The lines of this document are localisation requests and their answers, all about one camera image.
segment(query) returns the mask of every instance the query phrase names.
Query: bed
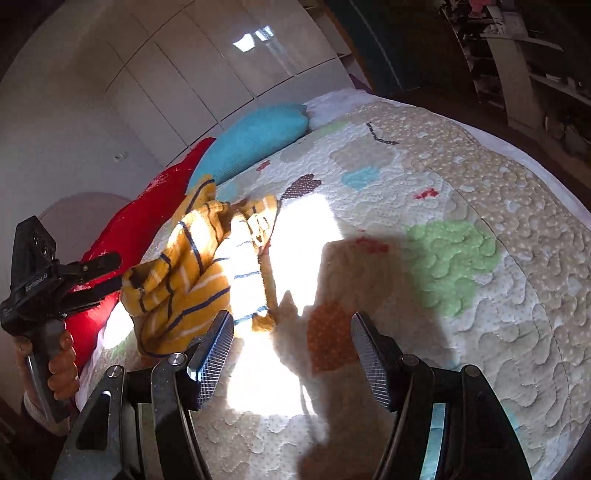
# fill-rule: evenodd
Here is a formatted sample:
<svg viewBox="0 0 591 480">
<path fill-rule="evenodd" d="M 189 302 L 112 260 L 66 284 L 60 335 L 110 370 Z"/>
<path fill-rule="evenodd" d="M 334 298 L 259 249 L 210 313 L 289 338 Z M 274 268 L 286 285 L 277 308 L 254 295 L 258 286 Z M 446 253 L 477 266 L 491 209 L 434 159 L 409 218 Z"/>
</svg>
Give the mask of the bed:
<svg viewBox="0 0 591 480">
<path fill-rule="evenodd" d="M 432 366 L 477 365 L 533 478 L 551 479 L 590 417 L 591 214 L 519 149 L 427 110 L 343 90 L 309 115 L 311 133 L 218 188 L 229 202 L 271 193 L 282 205 L 269 248 L 278 325 L 238 329 L 192 418 L 212 477 L 372 477 L 394 418 L 349 340 L 362 309 Z M 115 363 L 142 365 L 121 305 L 81 376 L 80 408 Z"/>
</svg>

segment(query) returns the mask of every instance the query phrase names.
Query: metal screw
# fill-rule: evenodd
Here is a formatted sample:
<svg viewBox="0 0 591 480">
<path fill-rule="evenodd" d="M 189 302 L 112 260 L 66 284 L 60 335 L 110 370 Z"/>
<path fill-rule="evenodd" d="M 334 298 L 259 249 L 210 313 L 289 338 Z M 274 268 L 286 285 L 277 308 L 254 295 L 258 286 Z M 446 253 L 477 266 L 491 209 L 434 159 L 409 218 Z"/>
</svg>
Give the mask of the metal screw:
<svg viewBox="0 0 591 480">
<path fill-rule="evenodd" d="M 466 373 L 471 377 L 477 377 L 480 375 L 480 370 L 478 370 L 478 367 L 475 367 L 474 365 L 468 365 L 466 367 Z"/>
<path fill-rule="evenodd" d="M 407 353 L 406 355 L 402 356 L 402 363 L 404 365 L 408 365 L 409 367 L 414 367 L 418 365 L 418 357 L 411 353 Z"/>
<path fill-rule="evenodd" d="M 173 353 L 168 357 L 168 363 L 171 365 L 180 365 L 187 359 L 184 353 Z"/>
<path fill-rule="evenodd" d="M 116 378 L 120 376 L 122 373 L 123 367 L 120 365 L 113 365 L 112 367 L 109 367 L 109 369 L 107 370 L 107 376 L 111 378 Z"/>
<path fill-rule="evenodd" d="M 189 347 L 194 346 L 194 345 L 199 345 L 201 342 L 203 341 L 203 339 L 201 337 L 194 337 L 193 340 L 191 340 L 191 343 L 189 344 Z"/>
</svg>

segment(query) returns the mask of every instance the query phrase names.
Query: pillow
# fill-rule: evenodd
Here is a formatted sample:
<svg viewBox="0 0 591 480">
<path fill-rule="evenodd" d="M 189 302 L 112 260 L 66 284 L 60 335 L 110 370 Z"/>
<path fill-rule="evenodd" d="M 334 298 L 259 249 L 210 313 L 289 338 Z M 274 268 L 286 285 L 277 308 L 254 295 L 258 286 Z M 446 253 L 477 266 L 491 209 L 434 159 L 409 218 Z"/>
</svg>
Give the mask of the pillow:
<svg viewBox="0 0 591 480">
<path fill-rule="evenodd" d="M 172 217 L 184 200 L 189 177 L 214 140 L 201 140 L 181 163 L 164 170 L 137 199 L 115 214 L 90 250 L 84 254 L 82 261 L 92 260 L 107 252 L 119 252 L 121 266 L 108 275 L 78 287 L 78 290 L 121 275 L 142 260 L 160 227 Z M 72 315 L 66 320 L 66 329 L 74 339 L 76 365 L 79 370 L 90 359 L 96 347 L 97 335 L 118 301 L 119 292 L 113 293 L 95 308 Z"/>
<path fill-rule="evenodd" d="M 261 108 L 226 130 L 195 168 L 187 193 L 203 175 L 217 185 L 278 152 L 302 137 L 308 129 L 306 106 L 298 103 Z"/>
</svg>

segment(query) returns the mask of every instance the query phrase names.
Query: striped towel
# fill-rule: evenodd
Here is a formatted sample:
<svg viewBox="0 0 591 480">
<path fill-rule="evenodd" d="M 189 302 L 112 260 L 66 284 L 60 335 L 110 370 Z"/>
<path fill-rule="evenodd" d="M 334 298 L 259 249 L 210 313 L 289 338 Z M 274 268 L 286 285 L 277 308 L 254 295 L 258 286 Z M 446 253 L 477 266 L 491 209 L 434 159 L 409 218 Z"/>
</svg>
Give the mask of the striped towel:
<svg viewBox="0 0 591 480">
<path fill-rule="evenodd" d="M 182 352 L 207 332 L 220 310 L 235 324 L 251 320 L 253 330 L 270 330 L 258 256 L 275 223 L 277 200 L 231 206 L 215 199 L 204 176 L 173 215 L 175 225 L 160 257 L 123 276 L 121 302 L 134 319 L 144 355 Z"/>
</svg>

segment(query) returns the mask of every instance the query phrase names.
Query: black handle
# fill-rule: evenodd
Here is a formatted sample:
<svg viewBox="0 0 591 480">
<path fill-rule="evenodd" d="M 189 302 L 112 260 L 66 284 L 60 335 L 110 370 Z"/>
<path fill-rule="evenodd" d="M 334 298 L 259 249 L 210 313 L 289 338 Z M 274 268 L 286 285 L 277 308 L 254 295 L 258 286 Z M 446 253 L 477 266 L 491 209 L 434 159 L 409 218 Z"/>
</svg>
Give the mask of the black handle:
<svg viewBox="0 0 591 480">
<path fill-rule="evenodd" d="M 125 427 L 122 416 L 126 404 L 124 388 L 125 369 L 120 365 L 111 365 L 72 427 L 52 480 L 136 478 L 128 468 L 122 444 Z"/>
<path fill-rule="evenodd" d="M 27 357 L 27 364 L 33 386 L 41 402 L 43 413 L 49 420 L 58 423 L 70 416 L 68 403 L 56 400 L 53 391 L 47 385 L 52 373 L 49 371 L 49 362 L 60 352 L 60 335 L 66 329 L 64 322 L 50 320 L 42 327 L 35 329 L 27 335 L 33 344 L 33 353 Z"/>
</svg>

